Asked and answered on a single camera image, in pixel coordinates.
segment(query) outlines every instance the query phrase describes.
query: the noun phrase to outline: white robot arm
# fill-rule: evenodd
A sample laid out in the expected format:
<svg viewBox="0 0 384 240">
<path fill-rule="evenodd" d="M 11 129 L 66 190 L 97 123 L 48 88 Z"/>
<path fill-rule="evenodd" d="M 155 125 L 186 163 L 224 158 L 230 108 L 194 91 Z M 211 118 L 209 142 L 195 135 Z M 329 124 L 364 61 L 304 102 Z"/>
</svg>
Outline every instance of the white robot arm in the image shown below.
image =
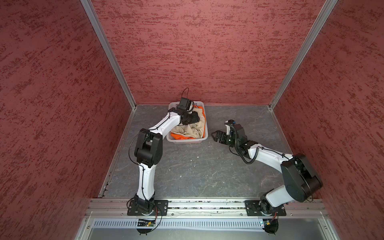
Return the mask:
<svg viewBox="0 0 384 240">
<path fill-rule="evenodd" d="M 319 175 L 304 155 L 285 154 L 266 148 L 258 142 L 249 141 L 242 126 L 234 120 L 226 121 L 225 125 L 226 133 L 216 131 L 211 134 L 214 141 L 235 148 L 237 155 L 246 164 L 259 161 L 283 175 L 284 185 L 261 196 L 259 210 L 263 214 L 271 215 L 281 204 L 293 200 L 304 202 L 323 186 Z"/>
<path fill-rule="evenodd" d="M 168 110 L 167 115 L 155 126 L 141 129 L 137 135 L 135 156 L 140 170 L 139 189 L 134 196 L 138 212 L 147 215 L 154 208 L 154 176 L 156 165 L 162 156 L 163 139 L 177 125 L 199 122 L 197 112 L 193 112 L 193 101 L 181 98 L 176 108 Z"/>
<path fill-rule="evenodd" d="M 154 174 L 156 165 L 162 156 L 162 141 L 172 128 L 200 121 L 196 112 L 192 112 L 192 101 L 181 98 L 177 108 L 169 110 L 167 115 L 150 129 L 141 129 L 137 135 L 135 156 L 140 170 L 139 188 L 134 204 L 140 213 L 147 215 L 154 208 Z M 265 163 L 283 174 L 284 185 L 272 189 L 260 198 L 259 210 L 271 215 L 284 203 L 297 200 L 304 202 L 323 185 L 320 177 L 304 155 L 284 154 L 249 141 L 244 129 L 235 121 L 225 123 L 227 132 L 212 133 L 214 141 L 235 148 L 246 164 L 254 161 Z"/>
</svg>

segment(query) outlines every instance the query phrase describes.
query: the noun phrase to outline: gray marble floor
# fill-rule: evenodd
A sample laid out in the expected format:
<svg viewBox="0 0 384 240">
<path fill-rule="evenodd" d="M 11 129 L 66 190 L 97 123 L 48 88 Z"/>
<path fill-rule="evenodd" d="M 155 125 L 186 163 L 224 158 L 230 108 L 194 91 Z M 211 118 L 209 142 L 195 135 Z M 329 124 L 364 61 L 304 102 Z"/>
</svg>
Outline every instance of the gray marble floor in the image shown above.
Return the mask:
<svg viewBox="0 0 384 240">
<path fill-rule="evenodd" d="M 156 197 L 259 197 L 283 184 L 281 174 L 260 162 L 246 165 L 228 146 L 210 134 L 225 131 L 224 122 L 240 123 L 249 140 L 286 152 L 266 106 L 205 106 L 209 138 L 199 144 L 174 144 L 164 139 L 163 156 L 156 167 Z M 141 128 L 150 128 L 167 113 L 167 106 L 138 106 L 127 141 L 117 162 L 106 197 L 133 197 L 139 167 L 128 158 L 128 147 Z M 135 161 L 132 144 L 131 157 Z"/>
</svg>

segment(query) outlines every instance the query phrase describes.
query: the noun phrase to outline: red wall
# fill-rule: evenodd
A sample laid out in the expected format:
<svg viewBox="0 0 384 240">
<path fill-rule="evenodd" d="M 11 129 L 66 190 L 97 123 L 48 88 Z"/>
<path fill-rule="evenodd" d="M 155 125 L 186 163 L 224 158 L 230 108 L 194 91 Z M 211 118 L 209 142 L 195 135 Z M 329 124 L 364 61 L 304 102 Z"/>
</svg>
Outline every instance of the red wall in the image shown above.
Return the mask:
<svg viewBox="0 0 384 240">
<path fill-rule="evenodd" d="M 269 104 L 324 0 L 93 0 L 137 103 Z"/>
<path fill-rule="evenodd" d="M 275 112 L 342 239 L 384 239 L 384 2 L 339 0 Z"/>
<path fill-rule="evenodd" d="M 80 1 L 2 1 L 0 36 L 0 239 L 72 240 L 129 104 Z"/>
</svg>

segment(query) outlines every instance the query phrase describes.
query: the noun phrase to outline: crumpled fabric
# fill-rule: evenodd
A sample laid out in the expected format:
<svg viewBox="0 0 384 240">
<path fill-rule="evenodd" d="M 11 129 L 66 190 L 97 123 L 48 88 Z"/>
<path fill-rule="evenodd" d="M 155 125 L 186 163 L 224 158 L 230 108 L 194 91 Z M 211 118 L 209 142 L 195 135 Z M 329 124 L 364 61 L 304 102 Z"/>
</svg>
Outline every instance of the crumpled fabric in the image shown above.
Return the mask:
<svg viewBox="0 0 384 240">
<path fill-rule="evenodd" d="M 171 130 L 171 136 L 175 139 L 193 139 L 193 138 L 203 138 L 205 132 L 205 114 L 203 107 L 195 106 L 192 110 L 197 112 L 200 121 L 188 125 L 176 126 Z"/>
</svg>

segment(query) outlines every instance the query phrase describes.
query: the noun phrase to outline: laundry basket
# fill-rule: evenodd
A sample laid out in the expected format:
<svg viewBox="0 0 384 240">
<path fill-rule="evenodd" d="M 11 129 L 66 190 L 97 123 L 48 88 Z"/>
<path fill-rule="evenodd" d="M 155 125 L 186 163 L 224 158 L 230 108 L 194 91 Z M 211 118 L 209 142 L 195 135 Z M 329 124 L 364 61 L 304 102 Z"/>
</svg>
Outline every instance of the laundry basket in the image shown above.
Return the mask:
<svg viewBox="0 0 384 240">
<path fill-rule="evenodd" d="M 168 105 L 168 109 L 175 108 L 180 102 L 172 102 Z M 170 142 L 173 142 L 174 144 L 185 144 L 185 143 L 200 143 L 203 140 L 208 138 L 208 127 L 207 127 L 207 114 L 205 112 L 205 107 L 203 102 L 200 101 L 194 101 L 194 104 L 203 107 L 204 114 L 205 114 L 205 133 L 203 138 L 196 138 L 196 139 L 174 139 L 171 135 L 170 132 L 167 134 L 167 140 Z"/>
</svg>

